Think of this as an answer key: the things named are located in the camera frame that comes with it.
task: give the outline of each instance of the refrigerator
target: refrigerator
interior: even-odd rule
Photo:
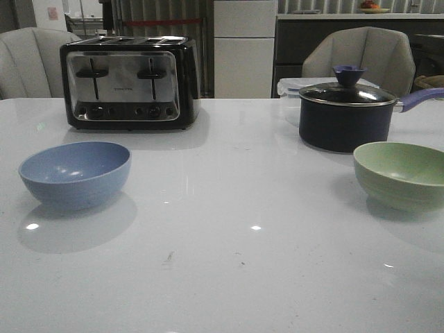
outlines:
[[[214,2],[214,97],[271,97],[277,0]]]

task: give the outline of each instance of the stainless steel toaster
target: stainless steel toaster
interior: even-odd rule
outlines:
[[[188,37],[96,37],[60,48],[68,123],[82,129],[191,125],[200,94]]]

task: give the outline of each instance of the pot lid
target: pot lid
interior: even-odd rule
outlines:
[[[336,82],[304,87],[299,90],[299,95],[302,99],[315,103],[352,107],[388,105],[398,99],[397,96],[381,88],[361,84],[344,87]]]

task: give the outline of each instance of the purple lid knob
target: purple lid knob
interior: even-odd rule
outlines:
[[[333,66],[334,74],[338,82],[343,87],[353,87],[361,78],[367,68],[360,68],[356,65],[337,65]]]

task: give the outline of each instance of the plate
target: plate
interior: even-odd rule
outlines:
[[[366,14],[382,14],[384,12],[389,12],[390,8],[360,8],[360,11]]]

